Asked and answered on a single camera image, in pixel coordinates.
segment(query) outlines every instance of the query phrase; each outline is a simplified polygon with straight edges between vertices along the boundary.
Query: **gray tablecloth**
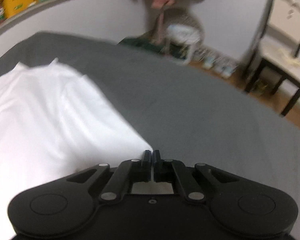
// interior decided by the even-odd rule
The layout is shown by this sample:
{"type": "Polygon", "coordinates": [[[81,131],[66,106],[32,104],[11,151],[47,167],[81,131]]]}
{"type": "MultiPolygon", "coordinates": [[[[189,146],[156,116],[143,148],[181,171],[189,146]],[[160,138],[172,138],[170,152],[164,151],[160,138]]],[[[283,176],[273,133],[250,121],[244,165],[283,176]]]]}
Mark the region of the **gray tablecloth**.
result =
{"type": "Polygon", "coordinates": [[[281,189],[298,203],[300,130],[225,82],[123,45],[37,33],[0,58],[0,76],[17,62],[55,57],[87,74],[164,158],[208,163],[281,189]]]}

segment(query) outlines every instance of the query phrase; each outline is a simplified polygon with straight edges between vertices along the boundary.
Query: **white fabric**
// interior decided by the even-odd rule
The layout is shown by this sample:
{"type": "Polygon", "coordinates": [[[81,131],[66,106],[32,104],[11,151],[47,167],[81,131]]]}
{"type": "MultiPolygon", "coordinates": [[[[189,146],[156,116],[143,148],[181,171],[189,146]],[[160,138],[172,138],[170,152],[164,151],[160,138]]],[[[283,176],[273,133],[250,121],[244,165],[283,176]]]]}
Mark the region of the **white fabric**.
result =
{"type": "Polygon", "coordinates": [[[117,166],[151,147],[86,76],[54,60],[0,77],[0,240],[14,236],[9,201],[98,163],[117,166]]]}

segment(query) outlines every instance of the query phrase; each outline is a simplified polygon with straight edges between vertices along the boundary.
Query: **chair backrest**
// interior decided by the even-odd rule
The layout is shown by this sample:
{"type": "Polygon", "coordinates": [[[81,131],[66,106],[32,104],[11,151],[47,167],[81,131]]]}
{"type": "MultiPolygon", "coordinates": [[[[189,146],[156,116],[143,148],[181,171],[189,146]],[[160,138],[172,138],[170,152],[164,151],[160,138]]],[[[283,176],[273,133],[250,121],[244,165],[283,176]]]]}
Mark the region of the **chair backrest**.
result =
{"type": "Polygon", "coordinates": [[[270,0],[271,9],[266,26],[278,31],[297,49],[294,54],[300,52],[300,0],[270,0]]]}

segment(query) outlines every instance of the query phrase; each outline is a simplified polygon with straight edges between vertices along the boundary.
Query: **chair seat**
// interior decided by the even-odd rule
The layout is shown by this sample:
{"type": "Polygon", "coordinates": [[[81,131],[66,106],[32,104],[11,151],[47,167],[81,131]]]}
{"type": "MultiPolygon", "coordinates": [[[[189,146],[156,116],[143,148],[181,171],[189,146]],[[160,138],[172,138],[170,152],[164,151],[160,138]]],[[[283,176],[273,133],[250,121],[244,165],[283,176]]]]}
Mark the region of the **chair seat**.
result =
{"type": "Polygon", "coordinates": [[[280,52],[280,47],[263,39],[260,41],[259,52],[264,59],[281,68],[288,75],[300,82],[300,67],[295,67],[286,61],[280,52]]]}

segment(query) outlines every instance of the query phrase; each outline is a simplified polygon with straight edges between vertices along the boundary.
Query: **white stool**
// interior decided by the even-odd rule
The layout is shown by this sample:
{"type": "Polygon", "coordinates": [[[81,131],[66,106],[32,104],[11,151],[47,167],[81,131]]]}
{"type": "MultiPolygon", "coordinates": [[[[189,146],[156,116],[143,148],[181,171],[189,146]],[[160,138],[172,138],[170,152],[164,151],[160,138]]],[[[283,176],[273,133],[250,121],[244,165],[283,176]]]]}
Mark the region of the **white stool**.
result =
{"type": "Polygon", "coordinates": [[[176,45],[187,46],[188,52],[186,59],[183,61],[184,65],[190,63],[194,52],[200,44],[201,36],[199,30],[181,24],[169,25],[167,28],[166,52],[170,51],[170,43],[176,45]]]}

